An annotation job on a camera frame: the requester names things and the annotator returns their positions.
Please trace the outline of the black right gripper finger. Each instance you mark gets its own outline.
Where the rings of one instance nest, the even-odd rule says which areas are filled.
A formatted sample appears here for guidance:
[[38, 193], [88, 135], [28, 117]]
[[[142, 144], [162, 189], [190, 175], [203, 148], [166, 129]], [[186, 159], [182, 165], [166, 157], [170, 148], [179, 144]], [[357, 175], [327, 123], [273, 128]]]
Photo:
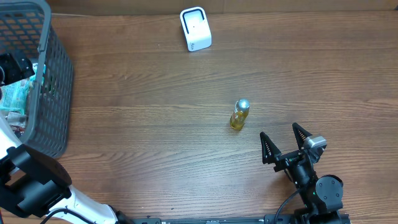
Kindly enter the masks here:
[[263, 164], [273, 164], [279, 160], [281, 151], [272, 142], [270, 137], [264, 133], [260, 133], [261, 147], [262, 147], [262, 163]]
[[305, 142], [306, 138], [312, 136], [312, 134], [306, 131], [303, 127], [301, 127], [298, 123], [292, 124], [292, 129], [295, 134], [296, 142], [299, 149], [308, 149], [309, 146]]

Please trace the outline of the yellow oil bottle silver cap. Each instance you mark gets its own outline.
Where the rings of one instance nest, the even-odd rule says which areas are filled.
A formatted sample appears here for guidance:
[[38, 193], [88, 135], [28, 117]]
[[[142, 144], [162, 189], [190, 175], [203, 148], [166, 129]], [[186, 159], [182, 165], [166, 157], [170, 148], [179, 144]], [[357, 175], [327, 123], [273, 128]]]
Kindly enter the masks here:
[[249, 114], [250, 102], [247, 99], [240, 99], [235, 103], [229, 124], [235, 130], [241, 130]]

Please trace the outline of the teal snack packet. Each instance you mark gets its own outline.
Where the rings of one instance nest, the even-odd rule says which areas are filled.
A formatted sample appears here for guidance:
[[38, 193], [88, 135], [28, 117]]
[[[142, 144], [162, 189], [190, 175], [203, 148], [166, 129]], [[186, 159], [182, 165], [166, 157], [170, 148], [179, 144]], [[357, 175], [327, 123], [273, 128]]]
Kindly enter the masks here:
[[19, 114], [27, 114], [28, 95], [33, 89], [36, 80], [38, 63], [33, 63], [34, 75], [13, 84], [1, 87], [1, 111], [12, 111]]

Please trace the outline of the brown white snack packet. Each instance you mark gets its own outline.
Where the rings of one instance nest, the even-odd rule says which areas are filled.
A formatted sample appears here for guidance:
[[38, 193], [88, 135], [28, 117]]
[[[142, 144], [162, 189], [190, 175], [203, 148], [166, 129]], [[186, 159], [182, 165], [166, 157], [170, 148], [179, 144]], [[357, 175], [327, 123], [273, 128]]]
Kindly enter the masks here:
[[25, 131], [27, 126], [27, 116], [17, 112], [9, 112], [6, 120], [14, 131]]

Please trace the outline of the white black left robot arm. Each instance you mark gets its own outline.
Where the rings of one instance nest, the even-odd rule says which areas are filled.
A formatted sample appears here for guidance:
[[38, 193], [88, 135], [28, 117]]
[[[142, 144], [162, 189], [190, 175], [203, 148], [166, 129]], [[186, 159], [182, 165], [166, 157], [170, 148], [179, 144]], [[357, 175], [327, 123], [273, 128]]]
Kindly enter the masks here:
[[56, 216], [70, 223], [132, 223], [123, 212], [74, 188], [63, 166], [22, 143], [5, 118], [1, 118], [1, 207], [45, 222]]

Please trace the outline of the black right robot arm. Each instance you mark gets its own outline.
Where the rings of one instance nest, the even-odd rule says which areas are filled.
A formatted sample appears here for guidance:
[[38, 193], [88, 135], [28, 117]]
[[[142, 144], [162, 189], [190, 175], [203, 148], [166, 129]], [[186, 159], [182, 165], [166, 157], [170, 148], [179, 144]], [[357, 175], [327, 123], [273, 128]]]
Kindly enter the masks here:
[[[292, 124], [298, 149], [283, 154], [270, 137], [260, 133], [262, 163], [273, 164], [274, 171], [283, 171], [295, 185], [296, 191], [278, 208], [275, 215], [265, 218], [272, 223], [350, 223], [348, 215], [340, 215], [343, 208], [343, 181], [335, 175], [318, 177], [314, 165], [327, 147], [326, 139], [313, 135], [298, 123]], [[283, 208], [299, 195], [304, 204], [293, 214], [283, 217]]]

